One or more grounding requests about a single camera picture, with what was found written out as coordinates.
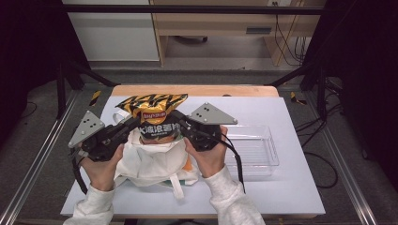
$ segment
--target transparent container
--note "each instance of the transparent container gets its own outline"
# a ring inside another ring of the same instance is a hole
[[[275,145],[268,126],[226,126],[231,140],[242,161],[244,181],[263,181],[279,166]],[[237,179],[237,161],[227,150],[225,164],[232,177]]]

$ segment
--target white protective suit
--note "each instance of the white protective suit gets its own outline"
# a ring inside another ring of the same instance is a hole
[[[228,168],[206,178],[212,197],[210,203],[218,213],[220,225],[265,224],[253,202],[243,192],[241,183],[232,180]],[[112,199],[115,191],[103,192],[93,187],[88,189],[85,200],[77,202],[73,217],[64,225],[107,225],[114,214]]]

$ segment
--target white cabinet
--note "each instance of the white cabinet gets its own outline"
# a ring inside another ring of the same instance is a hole
[[[147,0],[63,0],[64,4],[148,5]],[[69,13],[88,61],[159,61],[149,13]]]

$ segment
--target yellow and black striped object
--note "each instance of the yellow and black striped object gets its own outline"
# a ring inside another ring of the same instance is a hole
[[[116,107],[129,112],[133,117],[140,113],[142,115],[141,123],[147,121],[156,125],[162,123],[166,116],[185,101],[187,97],[188,94],[133,96],[120,102]]]
[[[306,100],[298,100],[296,98],[296,94],[294,92],[290,93],[290,100],[292,102],[297,102],[298,104],[301,104],[301,105],[307,105],[307,101]]]
[[[89,106],[95,106],[97,103],[97,100],[99,99],[99,96],[100,96],[100,91],[96,91],[94,93],[93,97],[91,98]]]

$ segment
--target metal gripper plate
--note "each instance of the metal gripper plate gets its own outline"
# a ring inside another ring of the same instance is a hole
[[[209,125],[235,125],[237,119],[206,102],[188,115],[190,119]]]
[[[93,134],[97,133],[105,125],[100,119],[90,111],[87,111],[73,134],[72,139],[68,143],[68,147],[75,147],[78,143],[88,139]]]

